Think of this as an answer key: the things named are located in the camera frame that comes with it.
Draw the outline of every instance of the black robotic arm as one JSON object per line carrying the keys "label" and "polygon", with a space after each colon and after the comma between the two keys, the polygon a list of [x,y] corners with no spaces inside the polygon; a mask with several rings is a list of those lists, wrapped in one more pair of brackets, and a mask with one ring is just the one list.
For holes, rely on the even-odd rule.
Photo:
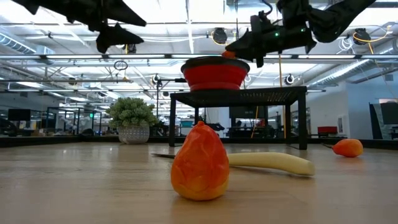
{"label": "black robotic arm", "polygon": [[343,0],[325,10],[314,9],[308,0],[279,0],[282,26],[274,25],[267,18],[270,12],[251,16],[251,31],[226,46],[237,58],[253,61],[257,67],[264,64],[264,56],[271,52],[305,47],[306,53],[316,46],[312,34],[319,42],[336,40],[367,7],[376,0]]}

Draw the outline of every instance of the black table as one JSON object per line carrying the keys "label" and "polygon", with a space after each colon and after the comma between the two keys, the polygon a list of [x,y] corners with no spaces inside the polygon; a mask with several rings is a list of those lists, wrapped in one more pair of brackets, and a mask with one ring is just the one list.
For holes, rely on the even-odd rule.
{"label": "black table", "polygon": [[[203,90],[170,94],[169,146],[175,146],[175,111],[179,101],[195,109],[195,124],[199,120],[199,108],[230,106],[285,106],[286,130],[291,130],[290,106],[298,101],[298,148],[307,149],[306,86],[260,88],[249,90]],[[286,143],[291,144],[291,134],[286,132]]]}

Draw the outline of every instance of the wooden surface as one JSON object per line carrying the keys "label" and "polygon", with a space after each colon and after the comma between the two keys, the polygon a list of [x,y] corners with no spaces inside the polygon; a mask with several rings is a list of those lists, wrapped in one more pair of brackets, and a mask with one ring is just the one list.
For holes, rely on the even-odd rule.
{"label": "wooden surface", "polygon": [[165,144],[78,143],[0,149],[0,220],[16,223],[383,224],[398,218],[398,153],[366,149],[357,159],[310,145],[229,145],[228,152],[286,152],[315,163],[314,178],[231,168],[212,202],[180,198]]}

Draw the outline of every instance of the red bowl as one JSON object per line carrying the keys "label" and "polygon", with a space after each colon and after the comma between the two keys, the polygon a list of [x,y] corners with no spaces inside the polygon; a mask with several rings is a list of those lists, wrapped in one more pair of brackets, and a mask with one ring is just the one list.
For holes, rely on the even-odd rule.
{"label": "red bowl", "polygon": [[219,56],[191,58],[181,67],[191,91],[238,90],[249,71],[246,62]]}

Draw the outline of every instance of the green plant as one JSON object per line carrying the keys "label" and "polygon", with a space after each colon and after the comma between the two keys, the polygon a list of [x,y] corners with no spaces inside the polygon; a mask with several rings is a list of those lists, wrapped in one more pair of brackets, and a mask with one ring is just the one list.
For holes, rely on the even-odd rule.
{"label": "green plant", "polygon": [[149,126],[157,123],[156,116],[152,113],[155,105],[147,105],[140,98],[119,98],[106,112],[111,115],[112,120],[109,122],[111,128]]}

